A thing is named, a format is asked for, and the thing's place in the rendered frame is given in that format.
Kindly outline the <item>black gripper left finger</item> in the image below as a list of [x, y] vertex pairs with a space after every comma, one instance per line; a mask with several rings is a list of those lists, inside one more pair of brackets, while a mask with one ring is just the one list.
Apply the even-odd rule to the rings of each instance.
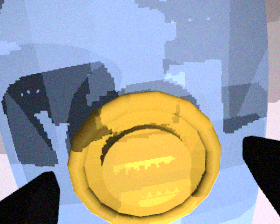
[[40, 173], [0, 201], [0, 224], [58, 224], [59, 202], [55, 172]]

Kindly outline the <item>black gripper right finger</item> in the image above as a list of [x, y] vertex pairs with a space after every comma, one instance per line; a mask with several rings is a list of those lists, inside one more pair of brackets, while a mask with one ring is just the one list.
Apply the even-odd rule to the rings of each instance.
[[246, 136], [241, 155], [258, 188], [280, 216], [280, 140]]

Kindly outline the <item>light blue square mat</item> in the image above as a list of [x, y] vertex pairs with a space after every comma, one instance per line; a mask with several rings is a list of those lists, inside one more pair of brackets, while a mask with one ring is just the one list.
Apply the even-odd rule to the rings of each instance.
[[265, 0], [0, 0], [0, 135], [18, 188], [54, 171], [58, 224], [111, 224], [72, 190], [68, 153], [89, 113], [123, 93], [188, 99], [221, 143], [211, 193], [171, 224], [252, 224], [242, 140], [268, 117]]

